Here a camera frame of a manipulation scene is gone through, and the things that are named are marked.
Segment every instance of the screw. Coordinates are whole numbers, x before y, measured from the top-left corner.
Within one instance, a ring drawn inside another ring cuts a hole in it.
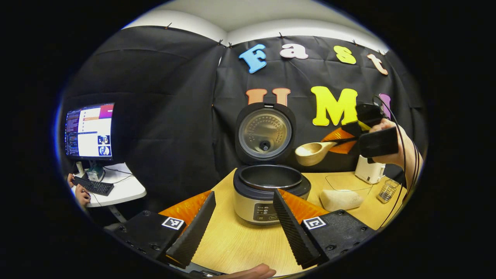
[[[152,248],[155,251],[160,251],[160,247],[158,247],[157,244],[150,243],[150,248]]]

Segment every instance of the monitor screen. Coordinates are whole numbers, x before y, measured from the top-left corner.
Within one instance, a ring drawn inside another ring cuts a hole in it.
[[[71,158],[112,160],[110,126],[114,103],[86,106],[67,113],[65,153]]]

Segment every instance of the rice cooker lid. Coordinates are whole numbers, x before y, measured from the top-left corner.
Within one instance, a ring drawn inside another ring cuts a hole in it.
[[[245,106],[236,121],[236,153],[246,164],[278,163],[292,149],[295,116],[285,105],[253,103]]]

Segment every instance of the orange foam pad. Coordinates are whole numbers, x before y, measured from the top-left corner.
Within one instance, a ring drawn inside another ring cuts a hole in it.
[[[184,200],[178,204],[169,207],[166,210],[159,212],[159,214],[184,220],[186,223],[186,227],[181,232],[182,234],[187,229],[189,224],[191,224],[196,214],[198,214],[198,211],[200,211],[200,208],[205,203],[205,200],[207,199],[211,191],[212,190],[209,190],[201,194],[198,194],[194,197],[191,197],[187,200]]]
[[[311,202],[308,202],[298,196],[290,194],[284,190],[277,189],[286,204],[288,205],[291,213],[295,216],[298,224],[301,224],[304,219],[309,219],[329,213],[329,211],[318,207]]]

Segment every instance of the white desk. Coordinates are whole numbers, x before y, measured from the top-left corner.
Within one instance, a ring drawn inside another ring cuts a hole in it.
[[[130,174],[109,169],[131,173],[125,163],[106,166],[104,168],[105,176],[103,177],[102,182],[113,183],[114,188],[110,191],[108,196],[90,193],[91,200],[87,207],[108,207],[120,222],[125,222],[126,219],[119,213],[114,205],[142,198],[146,195],[146,190],[136,177],[128,177]],[[75,174],[77,177],[82,177],[83,175],[84,173]],[[73,193],[75,193],[75,190],[76,187],[72,187]]]

